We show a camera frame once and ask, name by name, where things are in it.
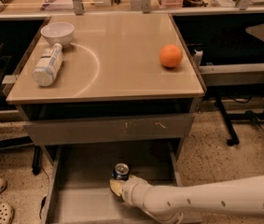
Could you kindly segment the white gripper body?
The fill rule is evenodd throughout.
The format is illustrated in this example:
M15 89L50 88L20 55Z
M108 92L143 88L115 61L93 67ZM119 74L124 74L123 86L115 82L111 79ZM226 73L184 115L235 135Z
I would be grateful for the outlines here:
M129 178L122 187L122 199L130 206L143 208L146 193L152 188L146 180L140 177Z

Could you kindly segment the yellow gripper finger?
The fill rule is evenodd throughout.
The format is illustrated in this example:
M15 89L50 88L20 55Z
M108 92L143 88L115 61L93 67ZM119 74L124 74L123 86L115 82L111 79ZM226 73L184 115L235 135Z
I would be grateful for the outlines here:
M123 193L123 185L125 184L124 180L116 180L111 178L109 180L110 189L111 191L116 194L117 196L121 197Z

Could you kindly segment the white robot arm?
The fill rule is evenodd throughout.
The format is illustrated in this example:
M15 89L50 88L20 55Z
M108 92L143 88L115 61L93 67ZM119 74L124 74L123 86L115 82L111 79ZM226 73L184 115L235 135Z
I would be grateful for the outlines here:
M264 217L264 175L190 187L152 186L131 175L112 178L110 188L160 224L180 224L185 211Z

